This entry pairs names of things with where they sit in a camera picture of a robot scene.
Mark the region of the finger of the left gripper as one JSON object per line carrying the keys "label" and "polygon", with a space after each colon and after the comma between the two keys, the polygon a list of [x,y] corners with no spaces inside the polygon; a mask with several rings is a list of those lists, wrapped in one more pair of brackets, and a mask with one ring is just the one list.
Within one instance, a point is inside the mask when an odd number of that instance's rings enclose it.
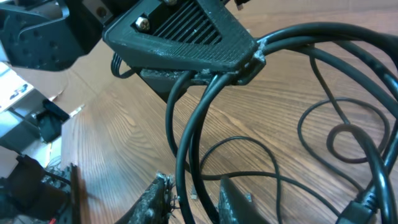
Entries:
{"label": "finger of the left gripper", "polygon": [[[158,60],[147,54],[139,55],[139,76],[140,78],[164,101],[167,102],[172,87],[177,80],[187,71],[170,70],[163,68],[154,68],[153,65],[147,66],[145,63],[154,62],[158,64]],[[237,71],[236,77],[231,85],[247,85],[266,65],[266,56],[264,54],[253,55],[253,58]],[[208,69],[194,72],[187,84],[182,87],[182,92],[178,96],[180,98],[189,86],[209,85],[216,75],[222,75],[223,72],[214,72]]]}
{"label": "finger of the left gripper", "polygon": [[139,1],[103,32],[130,67],[230,72],[258,44],[221,1]]}

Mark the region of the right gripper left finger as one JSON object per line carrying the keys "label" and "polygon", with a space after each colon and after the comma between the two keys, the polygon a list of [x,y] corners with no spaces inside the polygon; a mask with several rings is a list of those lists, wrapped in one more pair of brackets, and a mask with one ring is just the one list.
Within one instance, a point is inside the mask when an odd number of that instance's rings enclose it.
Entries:
{"label": "right gripper left finger", "polygon": [[134,205],[115,224],[168,224],[175,209],[174,175],[156,173]]}

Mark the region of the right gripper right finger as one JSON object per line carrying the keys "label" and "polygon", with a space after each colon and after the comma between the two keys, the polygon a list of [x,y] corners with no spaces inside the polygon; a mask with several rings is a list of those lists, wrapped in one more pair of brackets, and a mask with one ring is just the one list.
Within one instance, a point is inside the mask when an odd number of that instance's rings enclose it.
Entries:
{"label": "right gripper right finger", "polygon": [[222,224],[269,223],[227,176],[221,178],[218,212]]}

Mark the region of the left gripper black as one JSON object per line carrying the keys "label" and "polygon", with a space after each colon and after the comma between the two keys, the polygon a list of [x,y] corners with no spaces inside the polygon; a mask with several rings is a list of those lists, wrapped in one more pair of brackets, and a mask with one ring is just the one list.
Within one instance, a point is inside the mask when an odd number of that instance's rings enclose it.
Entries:
{"label": "left gripper black", "polygon": [[58,72],[91,52],[137,0],[1,1],[1,61]]}

